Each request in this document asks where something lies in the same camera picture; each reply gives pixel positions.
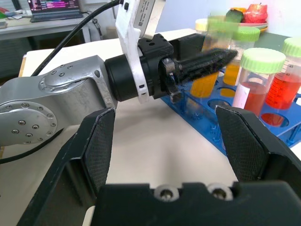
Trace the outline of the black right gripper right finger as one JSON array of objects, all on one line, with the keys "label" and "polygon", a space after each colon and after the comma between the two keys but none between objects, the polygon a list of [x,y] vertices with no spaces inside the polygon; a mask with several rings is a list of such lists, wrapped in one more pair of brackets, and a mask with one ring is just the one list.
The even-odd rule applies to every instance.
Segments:
[{"label": "black right gripper right finger", "polygon": [[253,112],[218,105],[215,113],[239,181],[282,180],[301,186],[301,160]]}]

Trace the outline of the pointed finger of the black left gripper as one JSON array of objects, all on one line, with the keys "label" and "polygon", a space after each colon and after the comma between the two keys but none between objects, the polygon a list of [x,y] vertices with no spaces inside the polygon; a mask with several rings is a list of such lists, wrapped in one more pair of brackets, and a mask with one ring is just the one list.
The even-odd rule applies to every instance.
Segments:
[{"label": "pointed finger of the black left gripper", "polygon": [[206,77],[227,66],[238,54],[236,50],[214,48],[192,58],[175,61],[175,78],[186,83]]},{"label": "pointed finger of the black left gripper", "polygon": [[169,41],[174,48],[174,59],[186,60],[201,52],[205,35],[194,33]]}]

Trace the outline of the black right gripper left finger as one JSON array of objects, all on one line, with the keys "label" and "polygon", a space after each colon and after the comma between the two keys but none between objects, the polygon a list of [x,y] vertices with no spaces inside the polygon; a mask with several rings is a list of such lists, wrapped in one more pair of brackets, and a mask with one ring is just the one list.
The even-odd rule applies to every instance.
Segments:
[{"label": "black right gripper left finger", "polygon": [[84,118],[58,152],[16,226],[82,226],[106,183],[114,122],[114,108]]}]

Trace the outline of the green-capped tube with orange liquid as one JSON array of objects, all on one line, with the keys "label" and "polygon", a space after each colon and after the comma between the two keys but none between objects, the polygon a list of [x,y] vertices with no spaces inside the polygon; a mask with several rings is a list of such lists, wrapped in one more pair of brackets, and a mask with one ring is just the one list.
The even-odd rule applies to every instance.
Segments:
[{"label": "green-capped tube with orange liquid", "polygon": [[228,41],[229,49],[236,50],[236,57],[225,67],[223,84],[236,86],[239,80],[240,61],[243,52],[246,49],[253,48],[255,42],[259,39],[260,30],[255,27],[239,26],[236,30],[222,30],[223,39]]},{"label": "green-capped tube with orange liquid", "polygon": [[[238,24],[229,22],[225,16],[209,16],[204,31],[205,39],[202,52],[213,48],[229,48]],[[192,83],[190,94],[194,97],[210,97],[220,71],[195,80]]]}]

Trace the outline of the yellow-capped test tube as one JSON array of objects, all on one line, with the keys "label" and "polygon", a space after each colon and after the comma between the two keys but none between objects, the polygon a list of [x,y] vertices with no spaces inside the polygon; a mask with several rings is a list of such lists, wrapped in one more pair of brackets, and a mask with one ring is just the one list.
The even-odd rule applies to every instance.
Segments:
[{"label": "yellow-capped test tube", "polygon": [[195,21],[195,31],[198,34],[206,35],[208,30],[208,19],[202,18]]}]

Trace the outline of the blue test tube rack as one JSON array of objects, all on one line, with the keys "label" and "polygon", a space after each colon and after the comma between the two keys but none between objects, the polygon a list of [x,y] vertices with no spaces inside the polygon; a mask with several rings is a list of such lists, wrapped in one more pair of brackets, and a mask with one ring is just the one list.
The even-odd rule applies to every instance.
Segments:
[{"label": "blue test tube rack", "polygon": [[[181,86],[181,100],[175,104],[169,97],[162,101],[180,115],[198,133],[206,138],[221,153],[226,154],[218,120],[215,114],[217,105],[232,105],[233,97],[222,95],[224,91],[235,92],[236,87],[223,83],[223,72],[217,78],[209,98],[194,98],[190,94],[192,83]],[[289,148],[301,144],[301,93],[297,94],[288,110],[278,110],[264,105],[260,120]]]}]

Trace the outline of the green toy vegetable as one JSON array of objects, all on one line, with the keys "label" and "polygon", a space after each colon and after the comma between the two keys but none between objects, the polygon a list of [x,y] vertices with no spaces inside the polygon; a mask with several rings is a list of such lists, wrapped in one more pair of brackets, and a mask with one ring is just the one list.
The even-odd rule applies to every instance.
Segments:
[{"label": "green toy vegetable", "polygon": [[226,21],[231,23],[241,23],[244,13],[236,9],[230,9],[226,14]]}]

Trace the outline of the green-capped red tube, white label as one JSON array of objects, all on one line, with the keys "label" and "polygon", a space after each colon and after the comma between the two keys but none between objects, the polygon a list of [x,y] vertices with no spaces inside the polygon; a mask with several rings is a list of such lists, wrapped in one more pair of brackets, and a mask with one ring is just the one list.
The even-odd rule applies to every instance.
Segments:
[{"label": "green-capped red tube, white label", "polygon": [[260,116],[275,74],[279,73],[286,56],[268,48],[249,48],[243,52],[233,107]]}]

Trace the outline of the pink and green plate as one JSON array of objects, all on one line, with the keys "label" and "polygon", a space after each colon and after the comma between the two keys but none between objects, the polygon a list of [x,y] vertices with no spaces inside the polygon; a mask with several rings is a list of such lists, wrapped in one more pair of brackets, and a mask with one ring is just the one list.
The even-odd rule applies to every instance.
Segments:
[{"label": "pink and green plate", "polygon": [[261,32],[264,32],[268,28],[268,22],[264,22],[264,23],[239,23],[239,26],[255,27],[255,28],[258,28]]}]

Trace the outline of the green-capped tube with red liquid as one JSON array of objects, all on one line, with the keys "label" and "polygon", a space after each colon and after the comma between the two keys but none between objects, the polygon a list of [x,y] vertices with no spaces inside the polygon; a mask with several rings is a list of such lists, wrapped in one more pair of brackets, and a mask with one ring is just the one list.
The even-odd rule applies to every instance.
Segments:
[{"label": "green-capped tube with red liquid", "polygon": [[273,79],[265,103],[286,110],[290,108],[301,86],[301,37],[285,39],[282,53],[286,60]]}]

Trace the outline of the red toy fruit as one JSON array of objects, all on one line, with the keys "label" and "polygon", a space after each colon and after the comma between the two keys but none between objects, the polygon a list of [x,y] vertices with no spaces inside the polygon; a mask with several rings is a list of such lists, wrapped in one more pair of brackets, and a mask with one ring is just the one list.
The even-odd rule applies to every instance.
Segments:
[{"label": "red toy fruit", "polygon": [[265,23],[268,18],[268,5],[251,4],[244,13],[242,22],[248,24]]}]

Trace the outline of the dark laptop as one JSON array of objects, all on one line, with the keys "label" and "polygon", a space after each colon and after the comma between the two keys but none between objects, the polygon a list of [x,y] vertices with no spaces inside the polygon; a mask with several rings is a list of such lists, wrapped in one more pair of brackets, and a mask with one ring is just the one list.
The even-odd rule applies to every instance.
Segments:
[{"label": "dark laptop", "polygon": [[31,22],[82,18],[79,0],[28,0]]}]

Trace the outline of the grey background desk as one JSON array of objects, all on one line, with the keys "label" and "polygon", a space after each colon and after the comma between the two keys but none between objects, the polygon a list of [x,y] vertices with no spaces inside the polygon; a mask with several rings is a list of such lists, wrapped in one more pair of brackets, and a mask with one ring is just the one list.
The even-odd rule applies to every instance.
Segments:
[{"label": "grey background desk", "polygon": [[7,23],[6,28],[0,29],[0,40],[68,32],[79,24],[85,17],[87,17],[87,14],[84,14],[82,18],[52,20],[37,23],[32,23],[30,18],[21,18],[18,20],[0,19],[0,22]]}]

